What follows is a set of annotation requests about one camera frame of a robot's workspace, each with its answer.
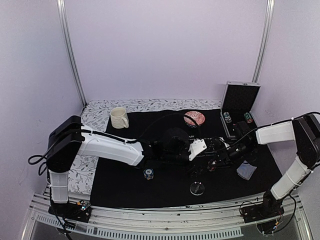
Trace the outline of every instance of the white mug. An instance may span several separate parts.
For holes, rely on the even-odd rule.
[[[123,129],[129,127],[129,119],[127,111],[124,107],[115,107],[110,112],[111,124],[115,129]]]

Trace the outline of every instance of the metal pole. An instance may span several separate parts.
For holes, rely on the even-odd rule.
[[[275,0],[268,0],[266,5],[266,12],[265,12],[265,19],[264,19],[264,26],[263,26],[262,39],[261,39],[261,44],[259,49],[259,55],[256,60],[255,69],[254,69],[253,78],[252,78],[253,83],[257,83],[259,80],[262,63],[263,63],[266,48],[267,48],[269,32],[271,29],[272,17],[274,13],[274,5],[275,5]]]
[[[76,65],[76,59],[75,55],[72,49],[71,45],[71,39],[70,39],[70,32],[69,32],[69,27],[68,27],[68,22],[67,22],[67,14],[66,14],[66,7],[65,7],[65,0],[57,0],[57,6],[58,6],[58,12],[59,12],[59,17],[60,17],[60,23],[62,27],[62,33],[64,36],[64,41],[65,41],[65,46],[66,50],[69,56],[69,61],[71,65],[71,70],[74,78],[74,83],[79,95],[79,98],[81,100],[82,105],[85,107],[87,105],[87,100],[85,97],[85,92],[82,87],[77,65]]]

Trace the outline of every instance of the black tablecloth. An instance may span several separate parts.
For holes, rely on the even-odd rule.
[[[202,138],[225,137],[220,120],[220,110],[199,110],[205,116],[200,127]],[[128,113],[129,128],[115,129],[108,123],[106,132],[125,138],[137,138],[154,120],[175,111],[133,112]],[[190,136],[197,131],[188,127],[182,116],[171,115],[154,124],[143,136],[156,140],[165,130],[179,127]],[[210,158],[200,157],[193,160],[196,165],[206,166]],[[198,177],[190,178],[186,169],[177,165],[162,165],[154,169],[154,178],[146,180],[144,169],[136,169],[125,163],[103,159],[98,160],[95,171],[90,202],[94,206],[109,208],[163,208],[205,204],[230,200],[261,193],[276,183],[281,173],[266,145],[258,148],[258,159],[252,163],[257,166],[249,181],[238,176],[236,170],[241,162],[230,168],[204,171]],[[194,181],[204,184],[205,191],[200,196],[190,193]]]

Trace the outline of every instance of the patterned bowl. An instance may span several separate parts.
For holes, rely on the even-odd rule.
[[[198,111],[188,111],[188,112],[185,113],[185,115],[193,118],[199,126],[201,126],[206,120],[205,115],[203,115],[201,112],[198,112]],[[195,125],[195,123],[191,119],[189,119],[187,117],[183,117],[183,118],[184,118],[185,123],[190,128],[196,128],[197,127]]]

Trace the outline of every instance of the floral tablecloth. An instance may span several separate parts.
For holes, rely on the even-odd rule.
[[[82,123],[104,132],[107,129],[110,111],[115,107],[132,112],[154,112],[162,110],[219,109],[220,100],[205,99],[130,99],[91,101],[82,113]],[[98,157],[77,155],[69,171],[69,191],[77,194],[91,194]]]

